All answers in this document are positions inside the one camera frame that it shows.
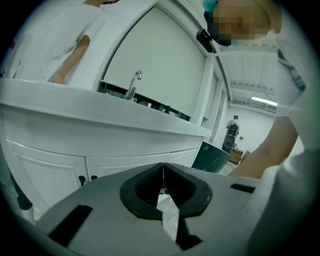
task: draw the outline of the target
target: ceiling light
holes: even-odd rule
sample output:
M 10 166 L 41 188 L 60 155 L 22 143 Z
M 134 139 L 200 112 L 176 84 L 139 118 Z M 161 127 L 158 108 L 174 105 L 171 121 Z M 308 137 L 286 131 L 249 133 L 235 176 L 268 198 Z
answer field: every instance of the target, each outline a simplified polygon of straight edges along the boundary
M 267 99 L 264 99 L 264 98 L 252 97 L 251 100 L 256 101 L 256 102 L 266 103 L 268 105 L 272 105 L 272 106 L 275 106 L 275 107 L 278 105 L 276 102 L 271 101 L 271 100 L 267 100 Z

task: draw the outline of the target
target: white uniform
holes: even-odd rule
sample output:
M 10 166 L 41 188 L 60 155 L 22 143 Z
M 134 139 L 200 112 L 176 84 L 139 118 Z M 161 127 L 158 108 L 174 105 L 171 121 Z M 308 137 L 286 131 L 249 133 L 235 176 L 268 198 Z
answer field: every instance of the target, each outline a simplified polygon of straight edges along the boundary
M 240 124 L 238 123 L 237 119 L 231 119 L 227 124 L 226 124 L 226 128 L 228 129 L 230 126 L 233 126 L 234 124 L 236 124 L 239 128 L 240 128 Z
M 288 116 L 288 109 L 298 97 L 319 79 L 319 60 L 307 36 L 291 16 L 282 9 L 282 27 L 275 35 L 279 48 L 277 74 L 277 117 Z
M 71 5 L 34 35 L 17 69 L 15 78 L 49 81 L 77 47 L 84 35 L 95 37 L 106 14 L 88 4 Z

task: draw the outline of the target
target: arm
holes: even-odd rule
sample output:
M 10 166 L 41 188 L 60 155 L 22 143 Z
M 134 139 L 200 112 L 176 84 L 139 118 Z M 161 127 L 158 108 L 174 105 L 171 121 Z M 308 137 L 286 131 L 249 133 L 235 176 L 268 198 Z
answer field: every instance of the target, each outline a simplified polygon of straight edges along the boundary
M 277 117 L 264 142 L 230 176 L 260 179 L 265 169 L 277 166 L 293 149 L 298 134 L 288 117 Z
M 73 53 L 66 59 L 63 65 L 53 75 L 50 82 L 65 85 L 65 79 L 67 74 L 73 67 L 81 60 L 85 55 L 90 44 L 90 38 L 86 34 L 79 41 L 78 45 L 74 49 Z

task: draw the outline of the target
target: white countertop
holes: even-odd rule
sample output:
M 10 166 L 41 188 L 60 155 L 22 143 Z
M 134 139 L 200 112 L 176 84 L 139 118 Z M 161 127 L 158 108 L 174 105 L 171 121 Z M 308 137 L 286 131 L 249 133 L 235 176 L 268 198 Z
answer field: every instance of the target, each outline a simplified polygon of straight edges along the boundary
M 209 137 L 178 117 L 103 93 L 49 82 L 0 79 L 0 104 L 60 117 L 136 129 Z

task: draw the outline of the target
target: person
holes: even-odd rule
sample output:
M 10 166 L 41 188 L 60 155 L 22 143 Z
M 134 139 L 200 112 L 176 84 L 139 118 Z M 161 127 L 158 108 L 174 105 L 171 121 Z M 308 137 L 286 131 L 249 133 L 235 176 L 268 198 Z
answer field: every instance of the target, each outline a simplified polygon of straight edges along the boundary
M 222 144 L 222 150 L 230 153 L 230 150 L 235 146 L 235 140 L 239 134 L 239 116 L 234 117 L 226 124 L 226 134 Z
M 298 134 L 289 108 L 319 79 L 319 60 L 299 24 L 275 0 L 204 0 L 210 36 L 221 46 L 241 45 L 274 33 L 278 46 L 277 111 L 263 143 L 230 175 L 260 179 L 266 168 L 280 165 Z
M 105 21 L 100 5 L 118 1 L 86 0 L 63 9 L 43 31 L 33 35 L 14 78 L 65 85 L 66 76 L 82 59 Z
M 236 124 L 238 127 L 240 127 L 239 124 L 239 116 L 234 115 L 234 117 L 226 124 L 226 128 L 229 129 L 230 126 L 233 126 Z

